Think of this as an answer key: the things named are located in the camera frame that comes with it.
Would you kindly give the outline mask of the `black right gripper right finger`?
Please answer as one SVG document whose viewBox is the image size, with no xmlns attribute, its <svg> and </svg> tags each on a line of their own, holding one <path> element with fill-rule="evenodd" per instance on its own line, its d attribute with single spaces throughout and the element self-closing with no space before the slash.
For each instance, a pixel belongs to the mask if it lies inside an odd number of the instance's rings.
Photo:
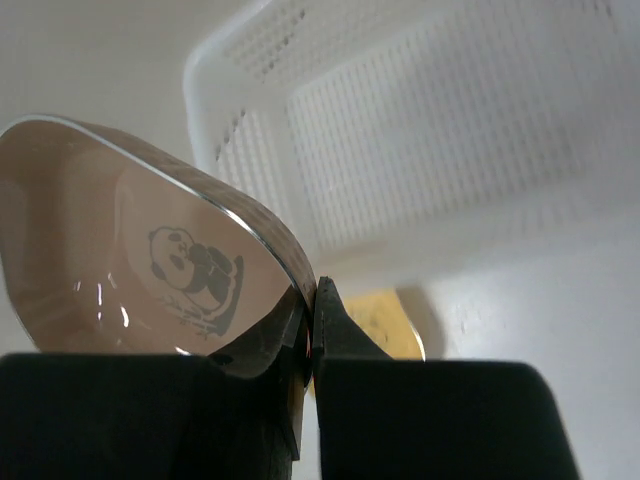
<svg viewBox="0 0 640 480">
<path fill-rule="evenodd" d="M 516 362 L 395 360 L 320 279 L 313 373 L 325 479 L 575 479 L 554 396 Z"/>
</svg>

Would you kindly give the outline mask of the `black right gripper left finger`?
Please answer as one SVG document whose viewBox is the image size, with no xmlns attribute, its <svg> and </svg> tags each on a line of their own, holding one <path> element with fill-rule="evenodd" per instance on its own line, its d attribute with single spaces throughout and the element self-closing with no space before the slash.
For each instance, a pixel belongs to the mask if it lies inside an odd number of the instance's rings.
<svg viewBox="0 0 640 480">
<path fill-rule="evenodd" d="M 300 454 L 305 315 L 273 312 L 228 349 L 11 354 L 5 479 L 288 479 Z"/>
</svg>

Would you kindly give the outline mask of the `brown panda plate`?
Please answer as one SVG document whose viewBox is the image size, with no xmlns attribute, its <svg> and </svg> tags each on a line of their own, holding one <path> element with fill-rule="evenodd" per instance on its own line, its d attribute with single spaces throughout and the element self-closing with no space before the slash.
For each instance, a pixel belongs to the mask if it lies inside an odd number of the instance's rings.
<svg viewBox="0 0 640 480">
<path fill-rule="evenodd" d="M 316 280 L 250 195 L 122 131 L 29 115 L 1 133 L 7 295 L 45 353 L 307 364 Z"/>
</svg>

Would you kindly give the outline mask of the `yellow panda plate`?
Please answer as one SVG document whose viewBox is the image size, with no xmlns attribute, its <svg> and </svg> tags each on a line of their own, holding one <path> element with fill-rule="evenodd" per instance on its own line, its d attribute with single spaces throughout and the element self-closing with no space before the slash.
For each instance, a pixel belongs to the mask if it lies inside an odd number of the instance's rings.
<svg viewBox="0 0 640 480">
<path fill-rule="evenodd" d="M 422 340 L 395 290 L 351 296 L 344 305 L 351 319 L 386 354 L 394 359 L 425 360 Z"/>
</svg>

